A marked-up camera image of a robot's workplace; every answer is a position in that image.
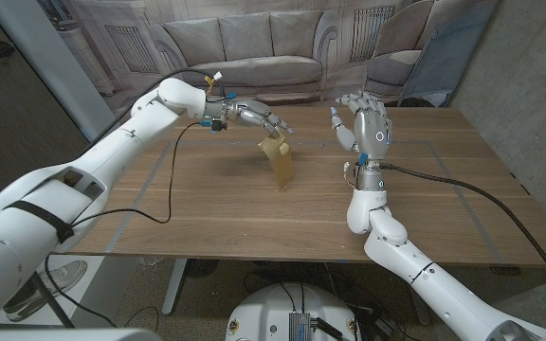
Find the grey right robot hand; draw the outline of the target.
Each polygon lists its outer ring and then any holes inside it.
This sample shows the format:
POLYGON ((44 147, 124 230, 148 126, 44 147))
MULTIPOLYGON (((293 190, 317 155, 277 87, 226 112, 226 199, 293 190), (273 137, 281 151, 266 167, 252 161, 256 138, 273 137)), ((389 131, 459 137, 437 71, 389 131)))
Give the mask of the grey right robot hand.
POLYGON ((343 95, 336 99, 355 115, 352 129, 347 128, 337 109, 331 107, 332 128, 345 151, 365 153, 368 160, 384 160, 391 145, 392 122, 381 99, 368 92, 343 95))

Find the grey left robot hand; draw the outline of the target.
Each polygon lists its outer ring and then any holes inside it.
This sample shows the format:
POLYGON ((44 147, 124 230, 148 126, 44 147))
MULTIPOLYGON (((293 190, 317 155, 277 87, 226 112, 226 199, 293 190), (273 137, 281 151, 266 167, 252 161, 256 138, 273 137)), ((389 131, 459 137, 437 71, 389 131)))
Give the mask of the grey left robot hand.
POLYGON ((280 131, 287 131, 293 135, 294 130, 280 117, 272 113, 270 107, 257 100, 236 100, 229 120, 243 126, 258 126, 263 128, 274 138, 280 136, 280 131))

